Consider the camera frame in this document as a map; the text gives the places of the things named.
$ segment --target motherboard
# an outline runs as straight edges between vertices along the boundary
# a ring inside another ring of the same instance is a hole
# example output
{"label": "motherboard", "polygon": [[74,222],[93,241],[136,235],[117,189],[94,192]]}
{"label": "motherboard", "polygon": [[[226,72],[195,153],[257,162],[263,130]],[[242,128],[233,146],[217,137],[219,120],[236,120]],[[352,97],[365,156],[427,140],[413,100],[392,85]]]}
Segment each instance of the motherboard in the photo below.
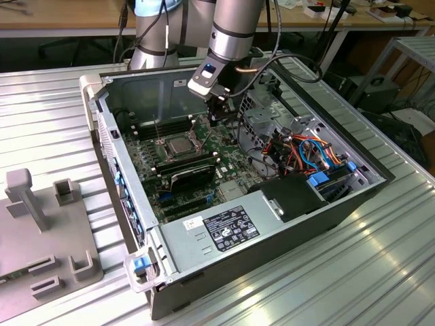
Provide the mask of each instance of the motherboard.
{"label": "motherboard", "polygon": [[241,197],[264,180],[237,145],[231,121],[211,126],[198,115],[133,130],[124,142],[161,223]]}

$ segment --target metal shelf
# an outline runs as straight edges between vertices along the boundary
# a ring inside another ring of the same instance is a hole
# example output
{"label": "metal shelf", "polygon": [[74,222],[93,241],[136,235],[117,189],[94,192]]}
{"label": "metal shelf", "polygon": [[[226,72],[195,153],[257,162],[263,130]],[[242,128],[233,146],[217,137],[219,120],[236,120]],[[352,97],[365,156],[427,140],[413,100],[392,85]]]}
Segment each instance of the metal shelf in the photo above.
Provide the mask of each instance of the metal shelf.
{"label": "metal shelf", "polygon": [[[370,71],[367,73],[360,86],[358,86],[352,97],[349,99],[349,103],[352,105],[357,103],[366,87],[373,80],[373,77],[395,49],[401,51],[402,55],[388,71],[386,78],[392,79],[396,75],[398,69],[403,65],[406,58],[410,58],[431,72],[435,72],[435,37],[394,37],[389,41],[381,55],[373,64],[372,68],[370,68]],[[429,95],[433,94],[434,91],[435,84],[421,97],[421,99],[424,101],[429,97]]]}

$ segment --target wooden desk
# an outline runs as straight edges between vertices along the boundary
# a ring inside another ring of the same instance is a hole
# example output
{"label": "wooden desk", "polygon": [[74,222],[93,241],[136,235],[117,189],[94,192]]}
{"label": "wooden desk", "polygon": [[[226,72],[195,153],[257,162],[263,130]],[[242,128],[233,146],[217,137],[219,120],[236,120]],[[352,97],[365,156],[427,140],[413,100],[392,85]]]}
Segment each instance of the wooden desk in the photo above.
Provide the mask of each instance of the wooden desk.
{"label": "wooden desk", "polygon": [[[117,35],[118,18],[123,0],[23,0],[28,3],[32,16],[0,9],[0,37],[67,37]],[[271,19],[277,26],[273,5]],[[330,50],[324,58],[323,69],[327,69],[349,31],[401,31],[418,30],[425,35],[432,23],[425,20],[413,26],[403,22],[383,23],[366,13],[367,7],[357,7],[357,14],[348,16],[336,28],[338,31]],[[312,19],[303,14],[301,7],[281,9],[283,31],[322,31],[323,19]],[[130,12],[124,35],[135,34],[135,15]],[[262,12],[258,31],[266,31],[266,13]]]}

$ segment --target aluminum table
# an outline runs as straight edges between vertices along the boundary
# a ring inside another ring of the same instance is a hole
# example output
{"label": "aluminum table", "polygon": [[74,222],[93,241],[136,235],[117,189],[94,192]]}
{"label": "aluminum table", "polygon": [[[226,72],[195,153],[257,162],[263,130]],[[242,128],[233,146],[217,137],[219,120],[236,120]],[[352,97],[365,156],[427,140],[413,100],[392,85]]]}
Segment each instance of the aluminum table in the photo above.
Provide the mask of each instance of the aluminum table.
{"label": "aluminum table", "polygon": [[[295,60],[282,63],[309,74]],[[151,321],[145,296],[130,290],[122,268],[126,247],[78,88],[81,75],[124,69],[0,75],[0,183],[6,170],[21,166],[32,172],[36,189],[65,177],[79,181],[105,272],[100,282],[4,325],[435,324],[435,180],[323,82],[303,87],[396,179],[337,228]],[[306,111],[290,90],[282,96]]]}

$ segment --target blue cable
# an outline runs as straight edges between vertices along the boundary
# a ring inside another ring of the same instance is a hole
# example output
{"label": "blue cable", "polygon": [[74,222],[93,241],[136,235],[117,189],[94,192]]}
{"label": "blue cable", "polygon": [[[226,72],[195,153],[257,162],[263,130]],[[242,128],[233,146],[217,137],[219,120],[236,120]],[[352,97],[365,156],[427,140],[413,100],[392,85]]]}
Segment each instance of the blue cable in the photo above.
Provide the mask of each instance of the blue cable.
{"label": "blue cable", "polygon": [[314,141],[313,139],[306,139],[306,140],[304,140],[303,142],[301,142],[300,145],[299,145],[299,154],[300,154],[300,157],[302,158],[302,160],[303,160],[305,163],[307,163],[308,165],[314,166],[315,169],[316,169],[316,171],[319,170],[318,167],[317,167],[315,164],[309,162],[309,161],[305,158],[305,156],[304,156],[302,145],[303,145],[303,143],[306,142],[306,141],[308,141],[308,142],[314,144],[314,146],[316,146],[316,147],[319,149],[321,155],[323,156],[324,160],[326,161],[326,163],[328,163],[329,166],[335,166],[334,162],[333,162],[333,161],[332,161],[328,156],[326,156],[325,151],[323,150],[323,148],[321,148],[321,145],[320,145],[317,141]]}
{"label": "blue cable", "polygon": [[311,163],[310,161],[308,161],[308,160],[305,158],[304,150],[303,150],[303,148],[302,148],[303,143],[304,143],[304,142],[302,142],[302,143],[299,145],[299,154],[300,154],[300,158],[302,158],[302,161],[304,161],[304,162],[307,163],[308,165],[310,165],[310,166],[312,166],[313,168],[315,168],[315,170],[318,172],[318,171],[319,171],[319,168],[317,167],[317,165],[315,165],[314,163]]}

